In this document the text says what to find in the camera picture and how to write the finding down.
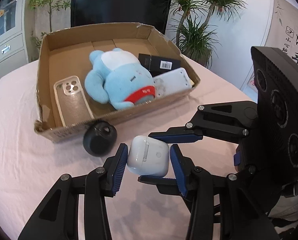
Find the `white earbuds case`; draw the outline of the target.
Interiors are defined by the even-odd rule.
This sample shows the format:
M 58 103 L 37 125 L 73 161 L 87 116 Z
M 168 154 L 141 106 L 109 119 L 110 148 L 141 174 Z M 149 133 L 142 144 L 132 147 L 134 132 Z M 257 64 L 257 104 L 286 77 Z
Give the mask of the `white earbuds case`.
M 169 145 L 151 137 L 136 136 L 131 143 L 127 167 L 139 176 L 164 177 L 169 167 Z

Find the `white folding stand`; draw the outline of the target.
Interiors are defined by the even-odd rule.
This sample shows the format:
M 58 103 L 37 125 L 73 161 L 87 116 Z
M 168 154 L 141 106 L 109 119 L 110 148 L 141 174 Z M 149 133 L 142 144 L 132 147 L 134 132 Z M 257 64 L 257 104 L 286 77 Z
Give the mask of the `white folding stand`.
M 189 79 L 182 67 L 153 77 L 155 97 L 162 98 L 192 89 Z

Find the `black round figurine toy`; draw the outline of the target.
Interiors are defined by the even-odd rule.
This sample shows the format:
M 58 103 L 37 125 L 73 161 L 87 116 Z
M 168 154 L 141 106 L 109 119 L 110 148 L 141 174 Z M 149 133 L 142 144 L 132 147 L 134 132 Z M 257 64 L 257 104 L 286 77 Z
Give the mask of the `black round figurine toy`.
M 114 126 L 106 121 L 98 121 L 84 134 L 83 147 L 90 155 L 102 157 L 112 150 L 117 136 Z

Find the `black charger box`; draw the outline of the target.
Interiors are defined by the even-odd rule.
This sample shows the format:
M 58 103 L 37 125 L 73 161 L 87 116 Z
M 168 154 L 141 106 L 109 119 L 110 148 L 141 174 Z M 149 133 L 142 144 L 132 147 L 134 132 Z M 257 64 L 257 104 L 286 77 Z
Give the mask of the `black charger box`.
M 138 59 L 143 67 L 145 67 L 152 77 L 167 73 L 181 67 L 180 60 L 169 59 L 161 56 L 148 54 L 139 54 Z

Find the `cream clear phone case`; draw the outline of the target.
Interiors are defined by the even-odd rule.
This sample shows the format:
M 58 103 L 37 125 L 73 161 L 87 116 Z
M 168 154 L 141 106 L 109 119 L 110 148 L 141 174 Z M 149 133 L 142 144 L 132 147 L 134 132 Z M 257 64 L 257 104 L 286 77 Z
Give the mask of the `cream clear phone case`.
M 62 125 L 71 126 L 94 118 L 78 76 L 54 84 L 54 94 Z

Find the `blue white plush toy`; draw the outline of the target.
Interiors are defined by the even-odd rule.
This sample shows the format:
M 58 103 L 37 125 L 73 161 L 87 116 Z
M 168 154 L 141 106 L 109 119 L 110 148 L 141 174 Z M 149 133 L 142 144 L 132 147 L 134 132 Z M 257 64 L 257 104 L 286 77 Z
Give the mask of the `blue white plush toy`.
M 152 75 L 129 51 L 94 50 L 89 60 L 92 70 L 86 75 L 84 87 L 96 102 L 110 103 L 114 109 L 123 110 L 154 100 Z

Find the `toilet sign banner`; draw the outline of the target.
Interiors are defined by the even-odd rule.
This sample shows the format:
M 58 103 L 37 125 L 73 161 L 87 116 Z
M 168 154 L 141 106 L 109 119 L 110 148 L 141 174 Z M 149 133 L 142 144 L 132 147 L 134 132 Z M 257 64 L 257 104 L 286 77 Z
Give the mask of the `toilet sign banner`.
M 298 9 L 287 0 L 271 0 L 261 45 L 279 48 L 298 65 Z

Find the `potted palm plant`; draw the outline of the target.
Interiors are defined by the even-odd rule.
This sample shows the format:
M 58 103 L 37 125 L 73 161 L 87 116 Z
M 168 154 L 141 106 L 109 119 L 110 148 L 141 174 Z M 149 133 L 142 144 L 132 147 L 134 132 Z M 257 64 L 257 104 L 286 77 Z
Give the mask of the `potted palm plant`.
M 246 0 L 171 0 L 173 42 L 183 55 L 210 68 L 220 44 L 217 27 L 210 25 L 212 16 L 229 21 L 245 8 Z

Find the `brown cardboard box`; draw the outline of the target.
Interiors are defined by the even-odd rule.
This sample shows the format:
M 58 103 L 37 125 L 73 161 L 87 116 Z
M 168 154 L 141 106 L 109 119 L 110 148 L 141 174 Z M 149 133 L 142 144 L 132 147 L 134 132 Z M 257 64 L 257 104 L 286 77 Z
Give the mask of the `brown cardboard box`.
M 116 124 L 180 99 L 200 78 L 151 25 L 101 23 L 42 40 L 35 132 L 59 142 L 96 121 Z

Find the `grey filing cabinet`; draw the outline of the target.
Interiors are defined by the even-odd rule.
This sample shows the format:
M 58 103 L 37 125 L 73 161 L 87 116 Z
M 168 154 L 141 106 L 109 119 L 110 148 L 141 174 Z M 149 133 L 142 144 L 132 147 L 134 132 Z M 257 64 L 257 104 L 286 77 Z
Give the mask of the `grey filing cabinet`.
M 25 0 L 0 0 L 0 79 L 28 63 Z

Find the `black tv screen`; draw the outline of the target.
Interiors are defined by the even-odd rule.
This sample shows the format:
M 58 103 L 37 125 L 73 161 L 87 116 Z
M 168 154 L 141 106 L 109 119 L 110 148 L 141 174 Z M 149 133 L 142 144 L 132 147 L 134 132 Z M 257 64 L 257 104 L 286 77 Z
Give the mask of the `black tv screen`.
M 71 0 L 72 27 L 138 22 L 165 33 L 171 0 Z

